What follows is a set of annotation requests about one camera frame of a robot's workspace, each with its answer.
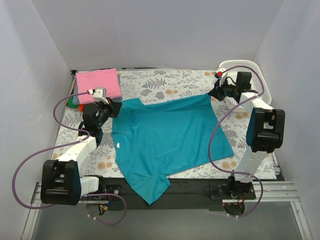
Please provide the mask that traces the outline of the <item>teal t-shirt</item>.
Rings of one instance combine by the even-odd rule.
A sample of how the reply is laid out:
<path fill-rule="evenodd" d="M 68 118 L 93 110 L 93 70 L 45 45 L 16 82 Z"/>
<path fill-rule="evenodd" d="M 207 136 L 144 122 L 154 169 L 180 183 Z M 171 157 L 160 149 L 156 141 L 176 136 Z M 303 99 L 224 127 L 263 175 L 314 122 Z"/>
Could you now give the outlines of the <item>teal t-shirt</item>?
<path fill-rule="evenodd" d="M 234 155 L 208 95 L 156 104 L 132 98 L 112 121 L 115 161 L 148 204 L 170 186 L 168 176 Z"/>

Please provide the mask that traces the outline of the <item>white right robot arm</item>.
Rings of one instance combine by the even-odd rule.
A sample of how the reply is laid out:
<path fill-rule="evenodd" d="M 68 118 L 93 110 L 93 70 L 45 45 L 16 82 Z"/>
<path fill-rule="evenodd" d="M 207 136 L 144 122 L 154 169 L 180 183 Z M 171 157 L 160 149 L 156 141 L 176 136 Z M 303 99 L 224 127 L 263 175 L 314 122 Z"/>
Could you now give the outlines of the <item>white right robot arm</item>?
<path fill-rule="evenodd" d="M 252 181 L 262 161 L 283 144 L 285 111 L 269 106 L 261 94 L 252 89 L 252 73 L 239 71 L 234 83 L 229 83 L 226 71 L 216 71 L 217 81 L 209 96 L 222 101 L 226 97 L 236 101 L 250 114 L 246 131 L 244 155 L 227 178 L 225 193 L 232 199 L 244 197 L 252 191 Z"/>

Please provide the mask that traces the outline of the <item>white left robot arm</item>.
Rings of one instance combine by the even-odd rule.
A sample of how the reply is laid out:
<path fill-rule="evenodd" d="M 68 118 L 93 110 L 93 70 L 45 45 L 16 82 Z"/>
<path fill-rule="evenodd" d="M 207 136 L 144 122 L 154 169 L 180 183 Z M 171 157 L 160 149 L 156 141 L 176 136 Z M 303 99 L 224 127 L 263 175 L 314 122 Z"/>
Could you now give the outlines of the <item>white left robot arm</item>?
<path fill-rule="evenodd" d="M 47 160 L 42 168 L 40 199 L 44 204 L 75 206 L 90 194 L 95 200 L 106 196 L 100 175 L 81 176 L 80 168 L 86 158 L 97 149 L 103 139 L 102 126 L 109 118 L 116 118 L 121 102 L 108 99 L 90 103 L 82 109 L 78 126 L 78 143 L 72 145 L 55 160 Z"/>

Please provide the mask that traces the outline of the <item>pink folded t-shirt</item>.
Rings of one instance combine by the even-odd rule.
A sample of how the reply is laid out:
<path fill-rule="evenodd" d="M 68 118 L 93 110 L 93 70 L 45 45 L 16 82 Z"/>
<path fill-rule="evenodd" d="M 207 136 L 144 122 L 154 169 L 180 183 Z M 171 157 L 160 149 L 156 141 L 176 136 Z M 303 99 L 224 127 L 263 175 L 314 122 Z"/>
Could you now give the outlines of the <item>pink folded t-shirt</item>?
<path fill-rule="evenodd" d="M 118 74 L 115 68 L 77 72 L 75 76 L 79 93 L 103 87 L 106 88 L 106 96 L 108 98 L 115 99 L 122 97 Z"/>

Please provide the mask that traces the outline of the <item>green folded t-shirt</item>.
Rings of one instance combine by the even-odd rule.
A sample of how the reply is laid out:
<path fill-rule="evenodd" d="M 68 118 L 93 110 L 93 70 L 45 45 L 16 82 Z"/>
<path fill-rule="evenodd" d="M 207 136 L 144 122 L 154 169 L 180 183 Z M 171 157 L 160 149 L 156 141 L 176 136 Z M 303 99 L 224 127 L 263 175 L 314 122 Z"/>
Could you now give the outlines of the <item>green folded t-shirt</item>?
<path fill-rule="evenodd" d="M 67 107 L 72 109 L 77 109 L 79 104 L 80 104 L 79 97 L 76 95 L 69 98 L 67 102 Z"/>

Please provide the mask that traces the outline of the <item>aluminium front frame rail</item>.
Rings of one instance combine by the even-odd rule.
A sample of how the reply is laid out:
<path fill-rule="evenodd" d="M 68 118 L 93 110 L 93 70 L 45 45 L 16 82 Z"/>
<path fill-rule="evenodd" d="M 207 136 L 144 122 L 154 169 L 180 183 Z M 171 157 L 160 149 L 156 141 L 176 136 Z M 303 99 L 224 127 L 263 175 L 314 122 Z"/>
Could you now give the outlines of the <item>aluminium front frame rail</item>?
<path fill-rule="evenodd" d="M 291 181 L 255 182 L 262 197 L 245 200 L 245 217 L 224 210 L 128 210 L 117 200 L 99 214 L 98 201 L 83 198 L 75 206 L 42 209 L 40 190 L 33 194 L 24 240 L 310 240 L 301 199 Z"/>

